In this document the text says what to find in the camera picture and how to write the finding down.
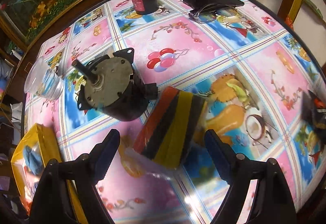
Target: table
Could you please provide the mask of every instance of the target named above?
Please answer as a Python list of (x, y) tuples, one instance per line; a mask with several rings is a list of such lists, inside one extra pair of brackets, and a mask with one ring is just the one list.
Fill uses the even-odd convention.
[[(82, 76), (71, 63), (132, 47), (133, 67), (145, 83), (206, 96), (212, 101), (207, 118), (219, 115), (223, 124), (237, 120), (224, 133), (235, 152), (260, 161), (276, 158), (298, 211), (326, 169), (323, 146), (301, 120), (302, 94), (309, 89), (326, 101), (325, 82), (302, 41), (260, 4), (241, 1), (243, 7), (227, 8), (208, 24), (189, 20), (191, 8), (182, 0), (159, 0), (159, 10), (143, 16), (134, 12), (131, 0), (110, 0), (96, 8), (42, 45), (39, 56), (62, 76), (64, 92), (55, 102), (27, 94), (25, 131), (35, 123), (52, 127), (65, 161), (90, 152), (111, 129), (130, 147), (154, 102), (132, 122), (93, 109), (79, 111)], [(166, 48), (174, 51), (174, 62), (148, 68), (149, 55)], [(245, 113), (230, 105), (242, 106)], [(247, 219), (255, 185), (252, 181), (239, 223)], [(228, 185), (200, 146), (193, 146), (174, 177), (147, 172), (119, 148), (97, 190), (116, 223), (209, 223)]]

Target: clear plastic cup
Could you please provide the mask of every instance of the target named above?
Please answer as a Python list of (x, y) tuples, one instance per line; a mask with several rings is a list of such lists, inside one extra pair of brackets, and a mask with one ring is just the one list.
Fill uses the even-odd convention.
[(24, 92), (55, 101), (60, 97), (62, 90), (62, 79), (55, 74), (43, 57), (39, 58), (27, 76)]

